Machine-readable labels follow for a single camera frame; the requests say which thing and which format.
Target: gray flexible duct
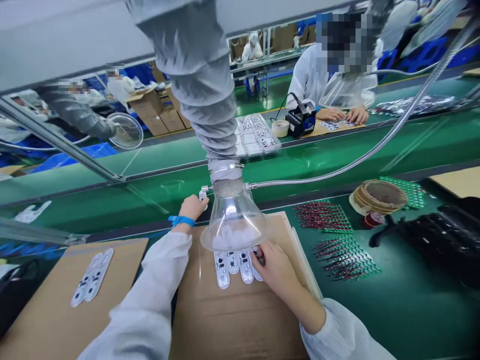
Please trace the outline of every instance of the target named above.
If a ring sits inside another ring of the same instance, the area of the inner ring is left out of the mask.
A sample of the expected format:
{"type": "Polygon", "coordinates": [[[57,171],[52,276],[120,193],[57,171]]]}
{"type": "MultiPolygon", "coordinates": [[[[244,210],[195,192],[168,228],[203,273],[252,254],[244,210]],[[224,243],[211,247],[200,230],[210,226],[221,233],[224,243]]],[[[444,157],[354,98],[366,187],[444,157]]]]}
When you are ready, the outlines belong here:
{"type": "Polygon", "coordinates": [[[156,66],[171,79],[182,114],[207,151],[212,183],[238,179],[230,49],[215,0],[125,0],[133,22],[150,39],[156,66]]]}
{"type": "Polygon", "coordinates": [[[459,51],[459,49],[462,47],[465,41],[467,41],[467,39],[472,35],[472,33],[475,31],[476,28],[477,28],[477,18],[475,16],[472,16],[468,21],[467,25],[461,30],[461,32],[455,37],[453,42],[450,44],[445,55],[441,58],[437,67],[432,71],[428,79],[425,81],[425,83],[422,85],[418,93],[415,95],[415,97],[413,98],[412,102],[410,103],[410,106],[405,111],[405,113],[401,116],[398,122],[392,127],[392,129],[388,132],[388,134],[366,154],[359,157],[354,162],[325,175],[311,177],[303,180],[274,180],[274,181],[257,182],[257,183],[250,184],[250,189],[266,188],[266,187],[277,186],[277,185],[308,184],[308,183],[314,183],[317,181],[326,180],[329,178],[333,178],[337,175],[343,174],[344,172],[356,167],[358,164],[361,164],[366,159],[378,153],[390,141],[390,139],[392,139],[399,132],[399,130],[402,128],[402,126],[410,117],[414,106],[417,104],[417,102],[420,99],[423,98],[424,94],[428,91],[430,86],[439,78],[439,76],[448,66],[450,61],[455,56],[455,54],[459,51]]]}
{"type": "Polygon", "coordinates": [[[84,134],[96,138],[111,138],[115,128],[99,117],[87,104],[79,103],[64,85],[58,83],[41,85],[34,89],[48,107],[84,134]]]}

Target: plastic tray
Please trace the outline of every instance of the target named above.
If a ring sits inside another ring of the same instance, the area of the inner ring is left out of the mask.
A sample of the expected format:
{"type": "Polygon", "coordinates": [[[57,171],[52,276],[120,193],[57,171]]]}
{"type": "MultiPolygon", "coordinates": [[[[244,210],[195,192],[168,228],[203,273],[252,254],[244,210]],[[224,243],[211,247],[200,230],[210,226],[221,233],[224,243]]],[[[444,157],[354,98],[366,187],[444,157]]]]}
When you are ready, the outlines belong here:
{"type": "Polygon", "coordinates": [[[272,134],[261,114],[240,116],[235,119],[238,122],[238,129],[235,131],[237,155],[241,159],[276,154],[282,150],[282,144],[272,134]]]}

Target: metal flexible hose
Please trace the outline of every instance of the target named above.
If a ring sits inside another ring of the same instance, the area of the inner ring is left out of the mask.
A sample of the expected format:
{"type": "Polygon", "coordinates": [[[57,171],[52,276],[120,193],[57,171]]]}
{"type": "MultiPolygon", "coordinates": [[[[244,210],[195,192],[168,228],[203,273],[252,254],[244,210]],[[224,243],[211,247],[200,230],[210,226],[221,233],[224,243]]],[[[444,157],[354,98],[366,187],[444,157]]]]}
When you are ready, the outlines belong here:
{"type": "MultiPolygon", "coordinates": [[[[83,143],[84,141],[90,139],[90,135],[85,136],[83,139],[80,139],[78,141],[72,142],[72,144],[80,144],[83,143]]],[[[14,144],[9,144],[7,142],[0,141],[0,145],[6,146],[8,148],[14,148],[14,149],[22,149],[22,150],[29,150],[29,151],[45,151],[45,152],[50,152],[50,151],[59,151],[56,147],[27,147],[27,146],[19,146],[19,145],[14,145],[14,144]]]]}
{"type": "Polygon", "coordinates": [[[365,153],[363,156],[359,157],[354,162],[351,162],[350,164],[325,175],[311,177],[303,180],[273,180],[273,181],[251,183],[250,189],[266,188],[266,187],[278,186],[278,185],[308,184],[308,183],[314,183],[317,181],[333,178],[337,175],[343,174],[344,172],[356,167],[358,164],[361,164],[366,159],[370,158],[371,156],[379,152],[399,132],[399,130],[402,128],[402,126],[410,117],[412,110],[417,104],[417,102],[423,98],[424,94],[428,91],[430,86],[439,78],[439,76],[445,70],[445,68],[453,59],[455,54],[459,51],[459,49],[462,47],[465,41],[467,41],[470,35],[472,35],[476,27],[477,27],[477,20],[475,16],[472,16],[468,21],[467,25],[460,31],[460,33],[455,37],[453,42],[450,44],[445,55],[439,61],[438,66],[432,71],[432,73],[427,78],[425,83],[421,86],[420,90],[413,98],[412,102],[410,103],[410,106],[405,111],[405,113],[400,117],[400,119],[392,127],[392,129],[388,132],[388,134],[385,135],[385,137],[382,140],[380,140],[380,142],[377,145],[375,145],[370,151],[365,153]]]}

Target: black bag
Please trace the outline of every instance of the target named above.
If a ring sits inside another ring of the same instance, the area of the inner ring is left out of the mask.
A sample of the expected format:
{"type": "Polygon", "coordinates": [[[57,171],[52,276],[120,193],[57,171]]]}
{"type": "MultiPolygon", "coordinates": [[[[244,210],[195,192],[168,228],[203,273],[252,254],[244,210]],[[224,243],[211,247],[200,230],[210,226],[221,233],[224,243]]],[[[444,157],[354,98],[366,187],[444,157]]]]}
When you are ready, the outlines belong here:
{"type": "Polygon", "coordinates": [[[35,259],[11,269],[0,278],[0,339],[37,290],[39,274],[40,264],[35,259]]]}

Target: electronic component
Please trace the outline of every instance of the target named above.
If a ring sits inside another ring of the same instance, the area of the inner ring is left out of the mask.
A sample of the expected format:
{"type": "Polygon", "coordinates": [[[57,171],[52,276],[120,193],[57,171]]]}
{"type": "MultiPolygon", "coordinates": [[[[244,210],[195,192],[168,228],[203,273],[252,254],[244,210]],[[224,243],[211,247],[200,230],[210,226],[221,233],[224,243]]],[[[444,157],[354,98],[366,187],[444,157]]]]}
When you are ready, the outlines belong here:
{"type": "Polygon", "coordinates": [[[214,251],[213,256],[215,258],[216,281],[218,287],[220,289],[226,289],[230,285],[230,275],[225,266],[225,252],[214,251]]]}

